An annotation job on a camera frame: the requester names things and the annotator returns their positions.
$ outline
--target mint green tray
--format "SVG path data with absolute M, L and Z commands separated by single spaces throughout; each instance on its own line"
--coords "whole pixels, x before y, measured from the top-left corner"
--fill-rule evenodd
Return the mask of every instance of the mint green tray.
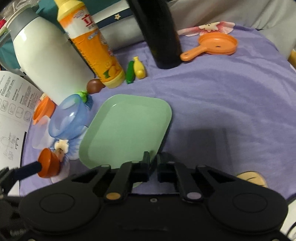
M 161 99 L 114 95 L 106 100 L 90 124 L 79 148 L 80 161 L 88 168 L 109 164 L 119 168 L 141 161 L 144 151 L 155 157 L 172 118 Z

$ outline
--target instruction sheet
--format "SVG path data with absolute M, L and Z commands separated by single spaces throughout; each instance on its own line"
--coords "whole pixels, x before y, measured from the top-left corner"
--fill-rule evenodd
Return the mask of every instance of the instruction sheet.
M 22 147 L 42 92 L 22 77 L 0 71 L 0 169 L 20 167 Z M 17 183 L 10 195 L 19 195 Z

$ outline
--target metal screw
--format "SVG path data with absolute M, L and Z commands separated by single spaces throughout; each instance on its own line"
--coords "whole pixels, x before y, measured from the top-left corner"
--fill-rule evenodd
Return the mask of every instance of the metal screw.
M 157 202 L 158 199 L 157 198 L 150 198 L 150 202 Z
M 191 200 L 198 200 L 202 197 L 202 195 L 199 192 L 189 192 L 187 193 L 187 198 Z

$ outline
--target green toy vegetable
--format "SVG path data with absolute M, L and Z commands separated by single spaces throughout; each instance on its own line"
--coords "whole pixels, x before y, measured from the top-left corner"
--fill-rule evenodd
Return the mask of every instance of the green toy vegetable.
M 128 69 L 126 71 L 126 82 L 127 84 L 132 84 L 135 80 L 135 72 L 133 70 L 134 61 L 130 61 L 128 64 Z
M 77 92 L 77 94 L 80 95 L 83 103 L 86 103 L 87 95 L 88 95 L 87 91 L 79 91 L 79 92 Z

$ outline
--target white thermos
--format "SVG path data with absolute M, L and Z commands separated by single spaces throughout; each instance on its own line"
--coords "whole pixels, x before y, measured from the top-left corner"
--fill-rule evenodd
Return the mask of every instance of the white thermos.
M 21 69 L 56 104 L 68 96 L 86 90 L 94 73 L 83 61 L 68 38 L 54 24 L 38 16 L 30 5 L 19 9 L 6 23 L 9 32 L 0 40 L 0 47 L 12 39 Z

